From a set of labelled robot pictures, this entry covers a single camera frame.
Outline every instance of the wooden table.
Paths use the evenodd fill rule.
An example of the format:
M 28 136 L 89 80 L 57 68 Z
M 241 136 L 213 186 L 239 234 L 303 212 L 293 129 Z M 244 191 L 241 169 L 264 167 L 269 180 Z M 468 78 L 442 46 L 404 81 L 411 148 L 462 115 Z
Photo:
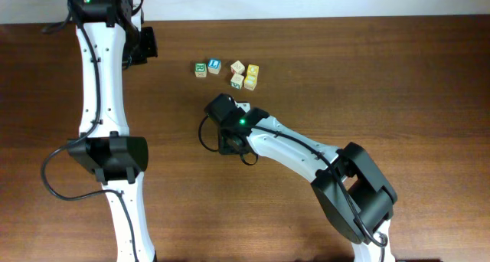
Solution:
M 308 184 L 270 159 L 245 166 L 197 138 L 219 93 L 269 111 L 314 140 L 361 144 L 399 200 L 399 258 L 490 257 L 490 16 L 149 22 L 159 57 L 123 73 L 126 117 L 149 143 L 145 208 L 159 261 L 352 257 Z M 0 260 L 114 261 L 107 200 L 59 201 L 42 159 L 77 135 L 74 27 L 0 26 Z M 224 62 L 198 79 L 192 64 Z M 260 66 L 252 92 L 229 86 L 235 60 Z M 211 123 L 204 139 L 215 140 Z M 68 155 L 48 167 L 66 195 L 100 188 Z

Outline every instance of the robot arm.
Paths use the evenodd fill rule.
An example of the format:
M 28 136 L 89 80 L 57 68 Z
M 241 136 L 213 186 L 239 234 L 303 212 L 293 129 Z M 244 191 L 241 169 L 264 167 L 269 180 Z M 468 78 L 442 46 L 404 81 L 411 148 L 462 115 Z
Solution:
M 67 201 L 105 193 L 116 231 L 118 262 L 156 261 L 146 226 L 142 185 L 148 165 L 145 138 L 129 136 L 123 106 L 122 68 L 156 57 L 153 30 L 141 28 L 142 10 L 132 0 L 68 0 L 83 62 L 83 114 L 80 137 L 53 152 L 41 168 L 50 192 Z M 102 191 L 64 197 L 49 186 L 47 161 L 66 149 L 96 180 Z
M 387 234 L 397 195 L 360 146 L 351 142 L 339 149 L 315 142 L 288 129 L 267 112 L 250 109 L 248 103 L 236 103 L 224 94 L 204 111 L 218 127 L 220 154 L 251 152 L 265 156 L 308 180 L 327 219 L 351 241 L 355 262 L 395 261 Z M 335 175 L 338 182 L 358 177 L 348 190 L 348 197 L 367 234 L 355 220 Z M 384 241 L 386 246 L 377 247 L 369 235 L 378 242 Z

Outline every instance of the black cable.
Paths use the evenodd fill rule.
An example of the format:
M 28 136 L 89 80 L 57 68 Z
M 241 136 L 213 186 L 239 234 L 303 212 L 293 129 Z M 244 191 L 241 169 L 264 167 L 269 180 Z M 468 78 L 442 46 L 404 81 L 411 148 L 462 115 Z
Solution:
M 60 30 L 62 30 L 63 28 L 65 28 L 67 26 L 68 22 L 70 22 L 70 19 L 71 19 L 71 12 L 68 12 L 68 16 L 64 19 L 64 21 L 60 21 L 60 22 L 57 22 L 57 23 L 43 27 L 43 29 L 41 29 L 41 33 L 42 34 L 53 34 L 53 33 L 59 32 Z
M 388 239 L 387 239 L 386 234 L 383 234 L 383 233 L 380 232 L 381 242 L 378 242 L 374 238 L 373 234 L 366 228 L 366 225 L 361 220 L 361 216 L 359 216 L 358 211 L 355 209 L 355 206 L 352 203 L 351 196 L 348 194 L 347 189 L 344 186 L 344 183 L 342 182 L 342 180 L 338 176 L 337 172 L 334 170 L 332 164 L 323 156 L 323 154 L 321 152 L 313 149 L 311 146 L 309 146 L 308 144 L 304 143 L 300 139 L 297 139 L 297 138 L 295 138 L 293 136 L 290 136 L 290 135 L 283 134 L 280 131 L 274 131 L 272 129 L 267 129 L 267 128 L 263 128 L 263 127 L 260 127 L 260 126 L 243 126 L 242 128 L 259 129 L 259 130 L 262 130 L 264 132 L 272 133 L 272 134 L 274 134 L 276 136 L 281 136 L 283 138 L 292 140 L 293 142 L 296 142 L 299 145 L 307 148 L 307 150 L 309 150 L 311 153 L 313 153 L 317 157 L 319 157 L 327 165 L 327 169 L 326 170 L 330 170 L 330 173 L 334 177 L 335 182 L 337 182 L 338 186 L 340 187 L 340 189 L 342 191 L 342 194 L 344 195 L 345 200 L 347 201 L 347 203 L 349 205 L 349 208 L 351 209 L 352 214 L 354 215 L 354 222 L 361 229 L 361 232 L 363 233 L 363 235 L 365 237 L 367 237 L 371 242 L 373 242 L 373 244 L 375 244 L 376 246 L 378 246 L 378 247 L 381 248 L 381 256 L 383 258 L 383 260 L 381 260 L 381 261 L 384 261 L 384 248 L 388 245 Z
M 143 6 L 143 1 L 145 1 L 145 0 L 141 0 L 141 2 L 139 3 L 138 7 L 137 7 L 137 8 L 135 8 L 135 9 L 132 11 L 132 14 L 131 14 L 132 16 L 136 15 L 136 14 L 138 13 L 139 9 L 141 9 L 141 7 Z
M 99 68 L 97 66 L 98 62 L 96 59 L 95 51 L 92 47 L 92 43 L 90 42 L 90 39 L 87 35 L 87 32 L 85 31 L 85 28 L 83 27 L 83 23 L 79 19 L 77 13 L 73 11 L 73 1 L 67 0 L 67 5 L 68 5 L 68 12 L 69 13 L 68 13 L 68 17 L 65 19 L 65 21 L 57 23 L 57 25 L 52 24 L 50 26 L 47 26 L 46 28 L 49 28 L 47 30 L 49 32 L 45 32 L 45 29 L 43 29 L 43 33 L 48 33 L 48 34 L 53 33 L 53 32 L 51 32 L 51 29 L 52 29 L 52 31 L 61 30 L 62 28 L 64 28 L 66 26 L 66 23 L 68 23 L 70 18 L 73 19 L 73 21 L 77 24 L 77 27 L 82 31 L 83 37 L 85 38 L 85 41 L 87 42 L 87 45 L 88 45 L 88 48 L 90 51 L 90 56 L 92 57 L 93 69 L 95 72 L 96 116 L 95 116 L 95 120 L 93 121 L 92 127 L 87 131 L 87 133 L 83 134 L 81 137 L 74 140 L 73 142 L 70 142 L 70 143 L 63 145 L 60 148 L 54 150 L 48 157 L 46 157 L 46 159 L 44 159 L 43 163 L 41 164 L 41 180 L 44 184 L 44 187 L 46 187 L 46 189 L 54 197 L 59 198 L 59 199 L 64 200 L 64 201 L 79 201 L 79 200 L 82 200 L 85 198 L 89 198 L 89 197 L 93 197 L 93 196 L 97 196 L 97 195 L 102 195 L 102 194 L 106 194 L 106 193 L 113 193 L 114 195 L 116 195 L 117 198 L 119 199 L 119 202 L 121 203 L 122 209 L 124 210 L 124 214 L 126 215 L 126 219 L 128 220 L 129 231 L 131 233 L 131 238 L 132 238 L 132 251 L 133 251 L 134 256 L 135 256 L 135 262 L 138 262 L 138 256 L 136 253 L 134 229 L 132 227 L 132 222 L 131 222 L 131 218 L 130 218 L 129 213 L 128 213 L 128 209 L 127 209 L 126 204 L 124 203 L 124 200 L 123 200 L 123 193 L 122 192 L 117 192 L 117 191 L 112 190 L 112 189 L 105 189 L 105 190 L 99 190 L 99 191 L 95 191 L 95 192 L 91 192 L 91 193 L 87 193 L 87 194 L 79 195 L 79 196 L 75 196 L 75 197 L 67 197 L 67 196 L 63 196 L 60 193 L 56 192 L 51 187 L 51 185 L 49 184 L 49 181 L 47 180 L 47 177 L 46 177 L 46 167 L 47 167 L 47 164 L 49 163 L 49 161 L 51 161 L 51 159 L 54 158 L 60 152 L 70 148 L 71 146 L 75 146 L 75 145 L 79 144 L 80 142 L 82 142 L 84 139 L 86 139 L 97 128 L 97 125 L 100 122 L 100 107 L 101 107 L 101 105 L 100 105 L 101 104 L 101 102 L 100 102 L 100 74 L 99 74 Z
M 129 69 L 129 67 L 131 67 L 131 64 L 132 64 L 132 56 L 131 56 L 131 55 L 129 55 L 129 57 L 128 57 L 128 62 L 126 63 L 126 67 L 123 67 L 123 69 L 122 69 L 122 70 L 124 71 L 124 70 Z
M 242 160 L 244 165 L 252 166 L 252 165 L 255 165 L 259 161 L 259 155 L 255 154 L 255 153 L 254 153 L 254 155 L 255 155 L 255 162 L 254 163 L 249 163 L 248 161 L 246 161 L 245 158 L 243 157 L 243 153 L 240 153 L 240 159 Z
M 207 145 L 206 145 L 206 144 L 204 144 L 204 141 L 202 140 L 202 135 L 201 135 L 202 126 L 204 125 L 204 123 L 206 122 L 206 120 L 207 120 L 207 118 L 208 118 L 208 117 L 209 117 L 209 116 L 207 116 L 207 115 L 206 115 L 206 116 L 203 118 L 203 120 L 201 121 L 201 124 L 199 124 L 199 129 L 198 129 L 198 137 L 199 137 L 199 142 L 201 143 L 201 145 L 202 145 L 202 146 L 203 146 L 205 149 L 207 149 L 207 150 L 209 150 L 209 151 L 211 151 L 211 152 L 217 152 L 217 151 L 218 151 L 218 149 L 211 149 L 211 148 L 207 147 Z

